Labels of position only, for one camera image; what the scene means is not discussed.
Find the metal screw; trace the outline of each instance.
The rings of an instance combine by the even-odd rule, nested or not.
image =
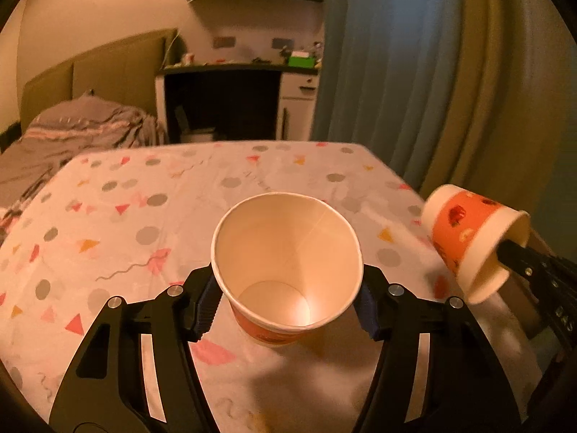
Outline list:
[[[184,288],[180,285],[172,285],[168,290],[166,290],[166,292],[168,293],[168,296],[173,296],[173,297],[182,294],[183,291],[184,291]]]
[[[457,296],[453,296],[449,299],[449,304],[451,308],[461,309],[463,307],[463,300]]]
[[[109,299],[109,308],[114,309],[119,307],[122,304],[122,298],[118,296],[113,296]]]
[[[389,286],[389,293],[393,296],[401,296],[405,292],[405,289],[400,285]]]

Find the white paper cup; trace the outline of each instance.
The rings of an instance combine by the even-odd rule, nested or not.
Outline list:
[[[510,270],[497,260],[498,244],[509,239],[526,246],[529,240],[527,212],[451,184],[431,194],[421,221],[471,304],[486,300],[509,278]]]
[[[353,228],[313,197],[267,193],[227,212],[212,238],[212,269],[240,327],[285,345],[338,318],[362,282]]]

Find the electrical outlet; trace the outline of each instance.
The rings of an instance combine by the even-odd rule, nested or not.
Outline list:
[[[279,39],[275,37],[272,40],[273,49],[282,50],[284,47],[287,47],[289,50],[294,49],[294,39]]]
[[[213,49],[225,49],[234,47],[237,44],[236,37],[215,37],[212,40]]]

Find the patterned tablecloth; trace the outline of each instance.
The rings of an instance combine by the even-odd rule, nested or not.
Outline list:
[[[460,294],[420,227],[422,200],[362,146],[212,143],[76,157],[34,199],[0,248],[0,358],[48,419],[54,395],[103,303],[156,297],[210,262],[212,233],[235,203],[263,192],[314,196],[356,230],[365,263],[421,298]],[[540,371],[499,296],[473,308],[524,411]],[[409,418],[422,405],[422,336]],[[270,349],[236,325],[223,299],[191,352],[221,431],[349,432],[380,344],[354,311],[302,342]],[[151,413],[163,419],[144,339]]]

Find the headboard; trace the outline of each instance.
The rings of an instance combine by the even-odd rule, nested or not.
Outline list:
[[[81,53],[35,76],[22,91],[22,132],[44,109],[90,89],[99,97],[156,116],[155,77],[176,36],[176,29],[138,34]],[[174,63],[181,50],[179,40],[170,48],[166,63]]]

